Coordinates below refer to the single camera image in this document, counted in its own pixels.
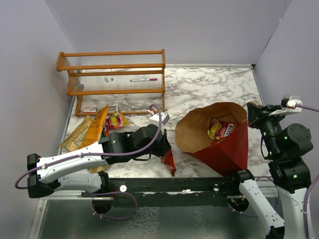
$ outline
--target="brown paper bag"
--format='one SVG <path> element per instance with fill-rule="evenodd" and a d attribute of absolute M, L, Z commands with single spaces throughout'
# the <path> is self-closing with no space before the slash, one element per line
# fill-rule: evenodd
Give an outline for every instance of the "brown paper bag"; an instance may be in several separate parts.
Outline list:
<path fill-rule="evenodd" d="M 207 131 L 213 119 L 238 123 L 233 132 L 221 140 L 211 139 Z M 178 147 L 206 163 L 223 176 L 247 169 L 248 126 L 247 112 L 233 102 L 214 103 L 190 111 L 176 125 Z"/>

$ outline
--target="gray wall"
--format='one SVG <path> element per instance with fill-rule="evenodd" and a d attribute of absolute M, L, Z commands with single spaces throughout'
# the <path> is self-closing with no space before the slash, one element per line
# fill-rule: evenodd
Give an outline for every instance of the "gray wall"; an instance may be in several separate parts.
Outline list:
<path fill-rule="evenodd" d="M 256 64 L 291 0 L 46 0 L 82 52 L 165 49 L 171 64 Z"/>
<path fill-rule="evenodd" d="M 256 78 L 266 104 L 278 104 L 285 94 L 303 97 L 319 108 L 319 1 L 293 0 L 256 66 Z M 303 158 L 312 178 L 319 173 L 319 114 L 303 110 L 286 117 L 311 129 L 314 149 Z M 319 185 L 311 195 L 313 223 L 319 224 Z M 314 227 L 319 236 L 319 228 Z"/>
<path fill-rule="evenodd" d="M 0 238 L 25 239 L 38 201 L 14 182 L 28 154 L 57 153 L 70 99 L 55 61 L 73 48 L 43 0 L 1 0 L 0 32 Z"/>

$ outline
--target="purple marker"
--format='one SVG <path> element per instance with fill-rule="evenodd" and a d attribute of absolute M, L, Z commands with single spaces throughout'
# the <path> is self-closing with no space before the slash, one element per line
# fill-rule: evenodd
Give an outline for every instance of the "purple marker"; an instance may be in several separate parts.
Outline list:
<path fill-rule="evenodd" d="M 150 79 L 138 79 L 138 80 L 130 80 L 130 82 L 139 82 L 139 81 L 157 81 L 157 78 L 150 78 Z"/>

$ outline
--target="chip bag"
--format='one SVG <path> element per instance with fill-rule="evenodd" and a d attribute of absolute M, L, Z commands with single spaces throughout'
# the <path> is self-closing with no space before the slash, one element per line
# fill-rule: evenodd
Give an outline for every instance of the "chip bag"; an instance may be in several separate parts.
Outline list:
<path fill-rule="evenodd" d="M 117 110 L 114 114 L 106 119 L 103 125 L 103 134 L 108 136 L 110 130 L 116 130 L 122 126 L 129 125 L 130 123 L 124 117 L 120 110 Z"/>
<path fill-rule="evenodd" d="M 103 130 L 103 123 L 105 121 L 106 115 L 108 113 L 109 106 L 106 105 L 104 108 L 98 111 L 98 114 L 95 116 L 94 120 L 92 121 L 85 138 L 81 144 L 81 148 L 85 148 L 96 141 L 100 140 L 101 133 Z M 99 171 L 104 171 L 108 165 L 96 166 L 89 168 L 91 173 L 96 173 Z"/>
<path fill-rule="evenodd" d="M 219 121 L 213 119 L 209 125 L 208 136 L 211 139 L 220 140 L 224 137 L 227 137 L 235 129 L 237 123 Z"/>
<path fill-rule="evenodd" d="M 81 147 L 83 139 L 92 123 L 90 116 L 86 116 L 83 122 L 67 137 L 60 145 L 60 148 L 66 148 L 70 152 L 78 150 Z"/>

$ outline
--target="yellow snack package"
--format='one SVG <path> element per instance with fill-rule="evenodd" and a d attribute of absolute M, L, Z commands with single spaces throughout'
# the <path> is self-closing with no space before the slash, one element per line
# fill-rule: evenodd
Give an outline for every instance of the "yellow snack package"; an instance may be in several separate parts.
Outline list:
<path fill-rule="evenodd" d="M 85 138 L 81 144 L 81 148 L 85 148 L 96 141 L 100 140 L 102 129 L 103 129 L 103 123 L 105 122 L 106 114 L 108 113 L 109 106 L 106 105 L 104 108 L 100 109 L 98 111 L 98 114 L 95 116 L 94 120 L 92 121 Z M 96 166 L 89 168 L 91 173 L 96 173 L 99 171 L 103 171 L 108 167 L 108 165 L 103 166 Z"/>
<path fill-rule="evenodd" d="M 81 147 L 83 139 L 88 131 L 92 119 L 90 116 L 86 116 L 83 122 L 76 127 L 76 129 L 67 137 L 60 145 L 60 148 L 66 148 L 70 152 L 78 150 Z"/>

